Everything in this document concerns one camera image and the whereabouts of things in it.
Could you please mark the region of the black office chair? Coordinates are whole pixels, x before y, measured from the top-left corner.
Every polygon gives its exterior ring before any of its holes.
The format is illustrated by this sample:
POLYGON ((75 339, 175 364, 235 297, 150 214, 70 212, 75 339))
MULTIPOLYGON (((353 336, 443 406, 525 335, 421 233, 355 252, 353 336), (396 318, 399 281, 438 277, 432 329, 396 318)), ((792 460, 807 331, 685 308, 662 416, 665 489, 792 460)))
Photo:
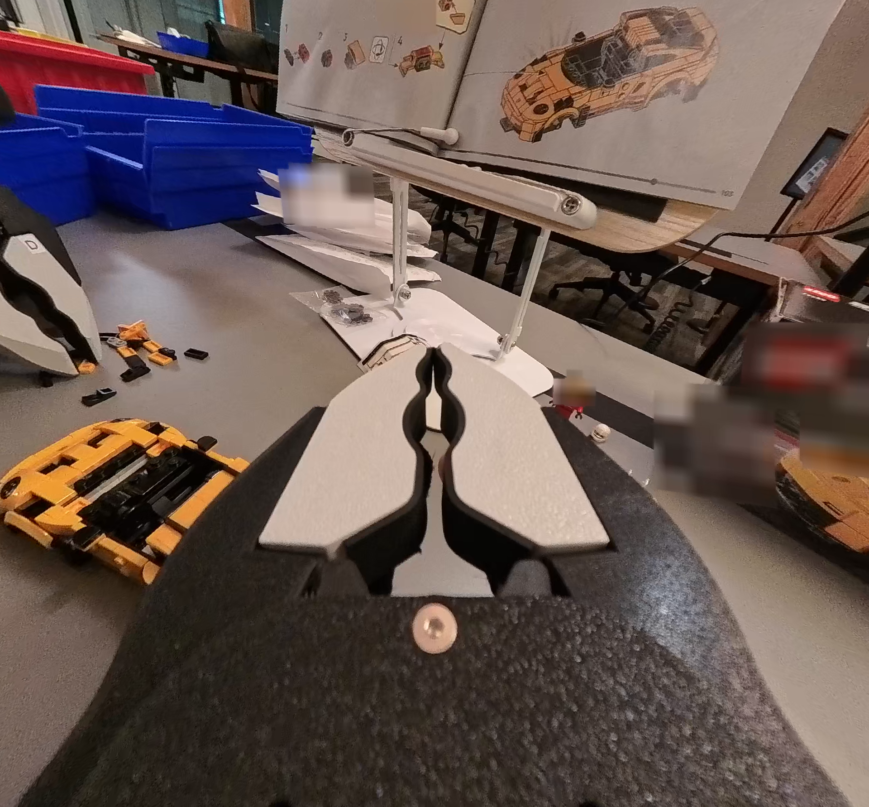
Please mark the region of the black office chair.
POLYGON ((650 336, 654 332, 656 326, 656 321, 651 312, 657 311, 659 304, 654 299, 652 299, 651 302, 648 302, 647 300, 639 300, 639 291, 635 288, 641 287, 641 278, 636 282, 636 285, 633 283, 624 283, 621 280, 622 274, 622 270, 613 270, 611 271, 610 276, 606 278, 585 277, 577 281, 556 283, 549 290, 548 301, 551 302, 558 299, 560 291, 600 291, 600 300, 595 306, 591 317, 581 319, 581 323, 584 323, 595 330, 603 331, 608 326, 602 318, 603 309, 610 298, 618 298, 623 301, 626 311, 629 310, 635 312, 643 318, 644 324, 641 332, 650 336))
POLYGON ((491 234, 490 240, 485 244, 484 251, 488 258, 494 258, 496 265, 501 264, 499 252, 494 249, 494 236, 500 224, 501 215, 491 211, 482 211, 469 204, 463 204, 451 198, 442 198, 435 202, 431 218, 432 232, 440 231, 442 234, 442 247, 439 260, 442 263, 449 261, 449 239, 458 236, 467 245, 478 248, 481 236, 491 234), (476 233, 472 233, 468 220, 472 214, 483 214, 482 227, 476 233))

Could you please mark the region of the white wooden book stand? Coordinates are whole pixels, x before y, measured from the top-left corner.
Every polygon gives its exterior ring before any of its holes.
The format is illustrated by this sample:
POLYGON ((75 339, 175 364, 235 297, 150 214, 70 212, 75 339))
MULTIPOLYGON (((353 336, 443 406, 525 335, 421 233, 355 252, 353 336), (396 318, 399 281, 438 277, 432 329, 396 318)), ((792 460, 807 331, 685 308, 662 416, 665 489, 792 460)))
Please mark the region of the white wooden book stand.
POLYGON ((389 177, 393 192, 393 307, 398 311, 409 299, 406 258, 407 194, 410 185, 440 193, 540 230, 528 266, 519 306, 509 330, 500 335, 480 360, 506 372, 507 357, 516 347, 534 291, 542 258, 553 233, 618 254, 640 254, 665 249, 694 234, 719 210, 678 199, 667 199, 654 222, 599 208, 578 192, 565 191, 526 178, 483 171, 456 161, 440 159, 388 139, 382 130, 343 130, 338 135, 315 128, 320 153, 330 160, 372 168, 389 177))

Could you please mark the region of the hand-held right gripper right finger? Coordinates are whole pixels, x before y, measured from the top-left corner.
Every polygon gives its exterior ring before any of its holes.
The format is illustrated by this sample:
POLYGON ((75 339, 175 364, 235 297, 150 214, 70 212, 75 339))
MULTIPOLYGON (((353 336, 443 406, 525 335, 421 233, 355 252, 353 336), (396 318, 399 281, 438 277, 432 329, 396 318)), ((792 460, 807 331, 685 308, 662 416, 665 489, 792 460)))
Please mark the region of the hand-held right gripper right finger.
POLYGON ((444 343, 441 516, 449 548, 493 595, 510 583, 553 592, 559 557, 605 551, 610 536, 543 408, 492 364, 444 343))

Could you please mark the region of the orange lego car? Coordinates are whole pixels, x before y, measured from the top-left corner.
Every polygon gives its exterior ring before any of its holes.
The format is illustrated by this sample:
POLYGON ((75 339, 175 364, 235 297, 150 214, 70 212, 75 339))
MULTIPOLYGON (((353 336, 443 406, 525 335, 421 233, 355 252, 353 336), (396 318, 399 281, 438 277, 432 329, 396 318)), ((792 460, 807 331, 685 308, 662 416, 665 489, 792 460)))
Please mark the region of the orange lego car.
POLYGON ((74 564, 152 584, 206 508, 247 469, 215 439, 138 418, 93 423, 2 477, 3 525, 74 564))

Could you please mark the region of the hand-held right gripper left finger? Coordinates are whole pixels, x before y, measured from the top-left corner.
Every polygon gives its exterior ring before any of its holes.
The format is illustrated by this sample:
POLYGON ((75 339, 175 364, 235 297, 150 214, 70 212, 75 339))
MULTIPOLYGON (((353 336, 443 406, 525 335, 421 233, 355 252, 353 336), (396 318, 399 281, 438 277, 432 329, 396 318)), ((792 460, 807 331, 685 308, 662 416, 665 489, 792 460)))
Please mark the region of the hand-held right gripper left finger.
POLYGON ((355 380, 323 410, 258 537, 273 552, 352 562, 374 593, 420 552, 432 474, 433 350, 414 347, 355 380))

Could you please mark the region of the small black screen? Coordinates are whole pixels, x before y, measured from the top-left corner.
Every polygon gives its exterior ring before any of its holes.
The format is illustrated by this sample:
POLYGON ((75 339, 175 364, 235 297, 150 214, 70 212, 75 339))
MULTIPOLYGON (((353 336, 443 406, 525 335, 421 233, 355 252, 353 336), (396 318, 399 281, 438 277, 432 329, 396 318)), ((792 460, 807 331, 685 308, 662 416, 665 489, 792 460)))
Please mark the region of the small black screen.
POLYGON ((848 133, 845 131, 825 129, 782 187, 780 194, 791 200, 803 200, 836 159, 847 138, 848 133))

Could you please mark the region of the lego instruction booklet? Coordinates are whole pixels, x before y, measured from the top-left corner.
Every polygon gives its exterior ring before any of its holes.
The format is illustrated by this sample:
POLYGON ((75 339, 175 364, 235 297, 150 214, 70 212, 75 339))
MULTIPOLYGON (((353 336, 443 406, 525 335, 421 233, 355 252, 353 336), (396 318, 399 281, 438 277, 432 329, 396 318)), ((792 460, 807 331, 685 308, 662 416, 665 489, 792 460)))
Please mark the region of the lego instruction booklet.
POLYGON ((846 0, 283 0, 278 111, 733 210, 846 0))

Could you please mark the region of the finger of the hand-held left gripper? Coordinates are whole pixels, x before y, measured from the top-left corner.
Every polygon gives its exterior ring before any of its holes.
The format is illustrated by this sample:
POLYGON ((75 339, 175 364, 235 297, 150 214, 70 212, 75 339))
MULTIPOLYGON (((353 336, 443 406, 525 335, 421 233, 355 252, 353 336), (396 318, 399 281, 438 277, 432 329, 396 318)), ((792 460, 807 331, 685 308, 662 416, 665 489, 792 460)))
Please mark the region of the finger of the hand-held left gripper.
POLYGON ((74 378, 86 360, 86 295, 33 298, 1 295, 2 358, 74 378))
MULTIPOLYGON (((36 298, 60 298, 73 292, 82 292, 82 287, 71 278, 51 253, 32 235, 9 239, 2 251, 2 294, 14 298, 27 294, 36 298)), ((86 360, 99 364, 102 360, 102 343, 91 308, 86 297, 86 360)))

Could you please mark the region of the lego sticker sheet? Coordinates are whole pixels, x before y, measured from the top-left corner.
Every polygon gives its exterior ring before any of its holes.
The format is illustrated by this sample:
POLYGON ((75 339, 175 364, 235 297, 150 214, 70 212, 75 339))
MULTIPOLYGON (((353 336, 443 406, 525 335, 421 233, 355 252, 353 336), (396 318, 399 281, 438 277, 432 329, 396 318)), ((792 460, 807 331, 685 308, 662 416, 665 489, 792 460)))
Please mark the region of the lego sticker sheet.
POLYGON ((424 349, 428 351, 429 343, 415 334, 403 333, 397 336, 392 336, 379 344, 364 356, 359 362, 358 367, 364 372, 371 371, 379 366, 385 365, 398 356, 413 351, 416 349, 424 349))

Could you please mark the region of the black lego box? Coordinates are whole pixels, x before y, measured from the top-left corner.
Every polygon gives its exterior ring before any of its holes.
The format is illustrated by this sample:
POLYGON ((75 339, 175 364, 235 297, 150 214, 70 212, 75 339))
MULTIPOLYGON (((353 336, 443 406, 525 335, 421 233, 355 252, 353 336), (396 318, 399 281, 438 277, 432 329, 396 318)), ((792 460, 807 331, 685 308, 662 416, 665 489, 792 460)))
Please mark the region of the black lego box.
POLYGON ((759 376, 796 424, 782 507, 827 549, 867 560, 867 301, 780 280, 759 376))

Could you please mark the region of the small blue plastic bin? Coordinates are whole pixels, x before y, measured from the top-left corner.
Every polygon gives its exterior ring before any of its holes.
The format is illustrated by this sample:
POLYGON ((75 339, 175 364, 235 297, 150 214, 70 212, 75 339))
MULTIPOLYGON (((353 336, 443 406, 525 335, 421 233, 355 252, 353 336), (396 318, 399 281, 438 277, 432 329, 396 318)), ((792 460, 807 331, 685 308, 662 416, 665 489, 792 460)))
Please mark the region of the small blue plastic bin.
POLYGON ((158 43, 165 52, 189 58, 207 59, 210 53, 210 45, 207 41, 183 36, 175 29, 158 31, 158 43))

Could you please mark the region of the red plastic bin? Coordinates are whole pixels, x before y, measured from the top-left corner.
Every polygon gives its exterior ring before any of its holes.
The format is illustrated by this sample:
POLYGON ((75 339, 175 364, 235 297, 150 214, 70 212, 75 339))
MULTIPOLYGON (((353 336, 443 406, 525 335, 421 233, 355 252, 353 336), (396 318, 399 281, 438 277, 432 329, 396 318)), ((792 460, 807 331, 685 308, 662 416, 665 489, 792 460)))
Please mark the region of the red plastic bin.
POLYGON ((76 44, 18 33, 1 34, 1 86, 19 113, 35 114, 38 84, 145 94, 155 75, 148 64, 76 44))

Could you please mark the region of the pile of orange black lego pieces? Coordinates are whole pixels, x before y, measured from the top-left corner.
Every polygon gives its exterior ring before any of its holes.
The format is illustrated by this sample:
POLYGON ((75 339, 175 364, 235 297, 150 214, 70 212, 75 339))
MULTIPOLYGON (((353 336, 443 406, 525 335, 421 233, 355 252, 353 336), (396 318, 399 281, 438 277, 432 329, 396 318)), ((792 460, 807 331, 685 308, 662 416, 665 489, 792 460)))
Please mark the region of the pile of orange black lego pieces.
POLYGON ((164 368, 177 363, 177 353, 154 340, 143 320, 119 324, 114 331, 100 332, 99 338, 124 360, 126 369, 119 378, 125 384, 144 378, 152 367, 164 368))

